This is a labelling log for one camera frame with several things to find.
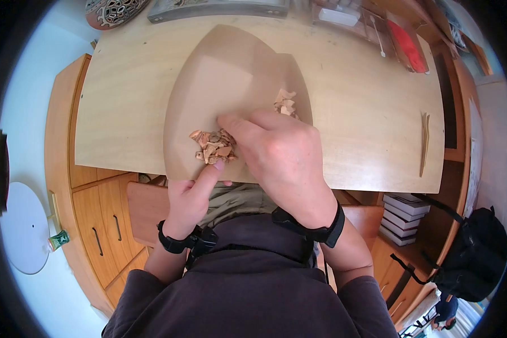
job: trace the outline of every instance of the wood chip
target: wood chip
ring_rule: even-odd
[[[233,147],[237,143],[224,129],[217,132],[196,130],[190,134],[190,139],[199,143],[203,150],[195,153],[196,159],[201,159],[206,164],[215,164],[218,158],[223,159],[225,163],[237,159],[233,153]]]
[[[216,152],[216,147],[209,144],[206,146],[205,150],[203,150],[203,156],[206,164],[209,164],[209,157],[214,152]]]
[[[291,100],[295,95],[297,95],[296,92],[288,92],[285,89],[280,89],[274,102],[274,111],[294,117],[300,121],[298,115],[295,113],[295,107],[293,107],[295,101]]]
[[[278,96],[276,97],[276,102],[282,102],[285,99],[292,99],[297,95],[296,92],[288,92],[285,89],[280,88],[280,91],[278,92]]]
[[[224,146],[224,147],[216,150],[216,156],[227,157],[229,155],[229,153],[231,152],[231,150],[232,149],[230,146]]]
[[[217,156],[210,155],[209,156],[209,160],[207,161],[206,164],[215,164],[217,161],[218,161],[218,157]]]
[[[218,141],[218,142],[207,142],[206,144],[212,145],[212,146],[213,146],[213,147],[215,147],[216,149],[218,149],[218,148],[221,148],[221,147],[225,146],[225,145],[223,144],[223,142],[222,142],[222,141]]]
[[[285,105],[280,108],[280,114],[291,116],[291,112],[287,110],[287,107]]]

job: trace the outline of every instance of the khaki pants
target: khaki pants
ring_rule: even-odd
[[[277,205],[258,184],[218,182],[209,198],[209,210],[199,226],[213,227],[239,215],[270,214]]]

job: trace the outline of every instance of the light wood tabletop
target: light wood tabletop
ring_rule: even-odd
[[[437,193],[444,154],[441,91],[429,45],[430,74],[410,73],[377,45],[352,34],[287,19],[205,16],[151,24],[147,9],[104,31],[86,73],[75,137],[75,164],[165,174],[165,110],[197,43],[217,24],[248,31],[294,56],[321,133],[323,171],[334,189]],[[430,115],[419,177],[422,114]]]

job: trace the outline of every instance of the wrist strap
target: wrist strap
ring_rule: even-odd
[[[185,248],[192,249],[190,257],[199,257],[212,249],[218,241],[218,235],[212,231],[211,228],[206,227],[202,229],[200,226],[195,226],[194,230],[185,239],[179,241],[163,234],[163,224],[165,220],[158,223],[158,239],[163,245],[164,249],[170,253],[181,254]]]
[[[277,207],[276,210],[272,212],[272,221],[287,230],[305,236],[308,240],[325,243],[328,247],[334,248],[344,228],[345,214],[342,207],[338,204],[336,216],[330,227],[327,228],[323,226],[317,229],[309,229],[298,223],[290,213]]]

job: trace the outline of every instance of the white round board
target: white round board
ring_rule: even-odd
[[[7,211],[0,218],[7,257],[20,272],[33,275],[47,262],[49,228],[38,196],[20,182],[10,183]]]

